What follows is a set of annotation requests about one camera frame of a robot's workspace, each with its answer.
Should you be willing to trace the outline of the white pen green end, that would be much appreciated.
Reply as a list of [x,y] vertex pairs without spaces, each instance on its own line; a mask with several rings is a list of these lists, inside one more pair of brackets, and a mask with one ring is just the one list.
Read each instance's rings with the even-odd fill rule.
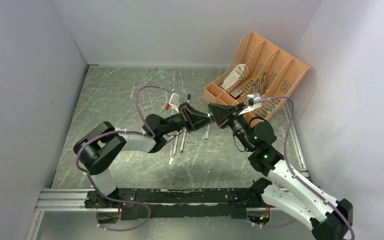
[[[208,117],[211,117],[212,116],[212,114],[211,114],[211,110],[210,109],[208,109],[208,111],[207,111],[207,116]],[[209,130],[210,130],[210,125],[207,125],[206,126],[206,130],[205,130],[205,135],[204,135],[204,139],[205,140],[208,140],[208,138],[209,138]]]

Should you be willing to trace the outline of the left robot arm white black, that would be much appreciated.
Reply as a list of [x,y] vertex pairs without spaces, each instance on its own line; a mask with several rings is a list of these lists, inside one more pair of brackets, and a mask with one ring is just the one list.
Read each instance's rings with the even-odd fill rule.
[[119,194],[109,167],[120,152],[156,153],[168,143],[166,137],[170,133],[181,130],[190,133],[214,122],[211,115],[194,109],[187,102],[171,116],[148,115],[142,132],[117,129],[104,121],[74,145],[73,152],[78,157],[76,164],[100,191],[98,201],[112,208],[118,203]]

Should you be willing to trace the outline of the white pen grey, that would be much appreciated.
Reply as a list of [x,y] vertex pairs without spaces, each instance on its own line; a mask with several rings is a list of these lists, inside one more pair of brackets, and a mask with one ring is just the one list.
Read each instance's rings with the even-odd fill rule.
[[174,156],[176,155],[176,152],[177,152],[178,142],[179,142],[179,134],[176,135],[176,137],[174,139],[174,145],[173,145],[173,155]]

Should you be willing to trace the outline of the white pen brown end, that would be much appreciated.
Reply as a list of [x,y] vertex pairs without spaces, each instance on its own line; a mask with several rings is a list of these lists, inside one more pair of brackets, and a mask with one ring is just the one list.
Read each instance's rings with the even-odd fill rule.
[[185,131],[183,133],[183,136],[182,136],[182,141],[181,141],[181,145],[180,145],[180,153],[184,152],[185,143],[186,143],[186,136],[187,136],[187,132]]

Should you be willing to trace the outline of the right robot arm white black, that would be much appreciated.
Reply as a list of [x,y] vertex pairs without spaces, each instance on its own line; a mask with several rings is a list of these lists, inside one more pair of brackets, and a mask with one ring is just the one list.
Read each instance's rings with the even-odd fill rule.
[[251,166],[263,174],[253,186],[250,202],[278,208],[306,225],[317,240],[342,240],[352,232],[353,205],[322,191],[301,175],[278,152],[273,143],[277,137],[271,124],[261,120],[254,126],[240,114],[243,103],[221,105],[209,103],[208,108],[221,129],[230,127],[245,151],[250,152]]

